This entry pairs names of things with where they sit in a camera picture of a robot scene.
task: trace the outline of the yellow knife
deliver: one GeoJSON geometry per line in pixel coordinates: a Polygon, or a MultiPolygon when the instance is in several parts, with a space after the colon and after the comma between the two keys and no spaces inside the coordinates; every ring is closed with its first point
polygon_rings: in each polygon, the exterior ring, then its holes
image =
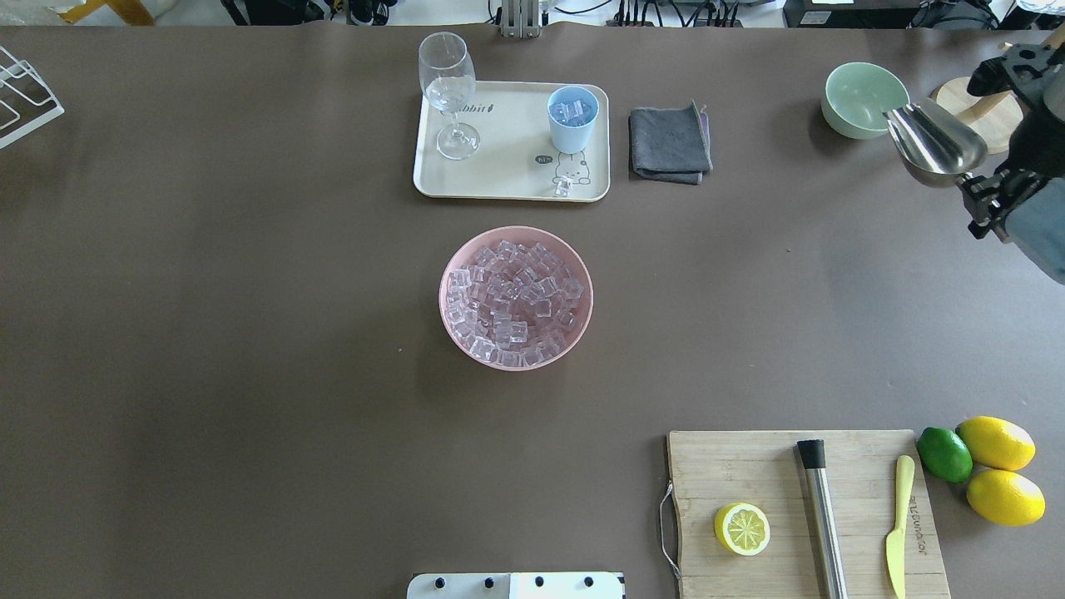
{"type": "Polygon", "coordinates": [[[887,533],[887,574],[899,599],[906,599],[906,512],[910,492],[914,490],[914,458],[900,455],[895,464],[895,529],[887,533]]]}

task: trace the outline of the cloth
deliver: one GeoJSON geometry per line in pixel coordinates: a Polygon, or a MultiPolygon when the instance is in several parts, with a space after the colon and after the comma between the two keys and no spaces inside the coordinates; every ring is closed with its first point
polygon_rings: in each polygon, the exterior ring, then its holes
{"type": "Polygon", "coordinates": [[[1005,232],[1029,260],[1065,285],[1065,179],[1050,179],[1007,214],[1005,232]]]}
{"type": "Polygon", "coordinates": [[[634,109],[628,128],[633,169],[645,179],[698,185],[714,168],[709,119],[695,102],[683,109],[634,109]]]}

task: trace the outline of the lemon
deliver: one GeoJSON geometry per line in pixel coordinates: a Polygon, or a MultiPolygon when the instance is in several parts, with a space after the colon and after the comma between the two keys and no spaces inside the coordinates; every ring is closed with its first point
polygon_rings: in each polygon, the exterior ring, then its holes
{"type": "Polygon", "coordinates": [[[714,534],[740,555],[757,555],[769,545],[769,518],[750,503],[730,503],[714,517],[714,534]]]}
{"type": "Polygon", "coordinates": [[[948,483],[964,483],[972,473],[972,456],[953,431],[929,426],[917,439],[917,453],[929,472],[948,483]]]}
{"type": "Polygon", "coordinates": [[[1035,455],[1028,432],[1001,418],[970,418],[957,425],[957,435],[968,446],[972,460],[990,468],[1020,470],[1035,455]]]}
{"type": "Polygon", "coordinates": [[[969,481],[965,497],[977,514],[1006,527],[1031,524],[1047,509],[1035,483],[1006,470],[979,472],[969,481]]]}

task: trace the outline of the bowl rim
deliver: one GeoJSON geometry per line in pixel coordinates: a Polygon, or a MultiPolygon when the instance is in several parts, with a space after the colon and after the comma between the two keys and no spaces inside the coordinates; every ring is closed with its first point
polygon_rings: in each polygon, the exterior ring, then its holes
{"type": "Polygon", "coordinates": [[[580,338],[584,337],[585,335],[585,330],[588,328],[588,323],[592,320],[592,309],[595,307],[595,292],[592,287],[591,273],[588,272],[588,264],[585,263],[585,260],[584,258],[580,257],[580,254],[577,254],[577,250],[574,249],[573,246],[567,243],[562,238],[556,236],[551,231],[545,231],[543,229],[538,229],[536,227],[529,227],[527,225],[506,225],[503,227],[495,227],[494,229],[489,229],[487,231],[477,233],[476,236],[471,238],[470,241],[463,243],[457,250],[455,250],[455,254],[453,254],[452,257],[447,259],[447,263],[444,264],[444,273],[440,277],[440,289],[439,289],[439,294],[437,296],[437,304],[440,311],[440,323],[443,325],[444,331],[447,333],[447,336],[452,339],[455,345],[462,351],[463,354],[470,356],[470,358],[472,358],[475,362],[481,366],[487,366],[489,368],[494,368],[496,370],[503,370],[507,372],[527,372],[530,370],[536,370],[538,368],[543,368],[558,360],[559,358],[568,354],[570,350],[572,350],[573,346],[576,345],[578,341],[580,341],[580,338]],[[585,318],[583,319],[579,328],[576,329],[576,336],[573,338],[573,342],[568,344],[566,347],[562,347],[562,351],[559,352],[557,356],[548,358],[535,366],[513,367],[513,366],[503,366],[503,365],[482,361],[477,356],[471,354],[470,351],[465,349],[462,345],[462,343],[459,342],[458,338],[455,337],[455,333],[450,329],[450,327],[447,326],[447,314],[446,314],[447,302],[445,301],[445,298],[447,296],[447,275],[450,274],[452,263],[455,262],[458,256],[463,252],[465,252],[471,245],[481,243],[480,240],[484,239],[485,237],[488,237],[492,233],[496,233],[499,231],[530,231],[532,233],[547,237],[552,241],[557,242],[558,244],[562,245],[568,250],[573,253],[574,256],[577,257],[578,263],[576,264],[576,266],[579,268],[580,271],[584,273],[584,279],[587,281],[586,292],[588,293],[588,312],[585,314],[585,318]]]}
{"type": "Polygon", "coordinates": [[[832,111],[834,113],[836,113],[836,116],[838,116],[840,120],[842,120],[843,123],[850,125],[851,127],[854,127],[855,129],[861,129],[862,131],[868,131],[870,133],[886,133],[887,132],[887,123],[886,122],[884,124],[884,127],[882,127],[882,128],[881,127],[871,128],[871,127],[866,127],[864,125],[858,125],[857,123],[854,123],[853,120],[851,120],[851,119],[847,118],[846,116],[843,116],[843,113],[839,112],[839,110],[836,108],[835,102],[833,101],[833,98],[829,95],[829,84],[832,82],[832,79],[837,76],[837,74],[839,72],[839,69],[845,68],[845,67],[853,69],[856,66],[861,66],[863,68],[871,66],[871,67],[873,67],[874,70],[878,70],[878,71],[883,72],[883,74],[887,74],[887,76],[891,78],[891,81],[894,81],[895,83],[897,83],[898,86],[902,90],[902,93],[906,95],[906,101],[903,102],[903,103],[910,103],[910,90],[906,90],[906,85],[902,82],[901,79],[899,79],[899,77],[897,75],[895,75],[890,70],[888,70],[888,69],[880,66],[879,64],[868,63],[868,62],[864,62],[864,61],[855,61],[855,62],[843,63],[843,64],[837,66],[836,68],[832,69],[832,72],[830,72],[829,77],[825,78],[825,80],[824,80],[824,99],[825,99],[825,101],[829,102],[829,107],[832,109],[832,111]]]}

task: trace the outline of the wooden cutting board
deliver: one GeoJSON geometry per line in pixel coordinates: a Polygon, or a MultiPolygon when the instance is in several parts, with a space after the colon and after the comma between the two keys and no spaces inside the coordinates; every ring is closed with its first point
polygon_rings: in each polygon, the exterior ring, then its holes
{"type": "Polygon", "coordinates": [[[892,599],[884,537],[895,525],[895,463],[917,464],[906,525],[906,598],[949,599],[924,473],[913,431],[674,431],[670,476],[676,507],[681,599],[821,599],[816,524],[796,441],[824,439],[843,578],[853,599],[892,599]],[[769,546],[752,557],[726,550],[714,515],[737,501],[769,518],[769,546]]]}

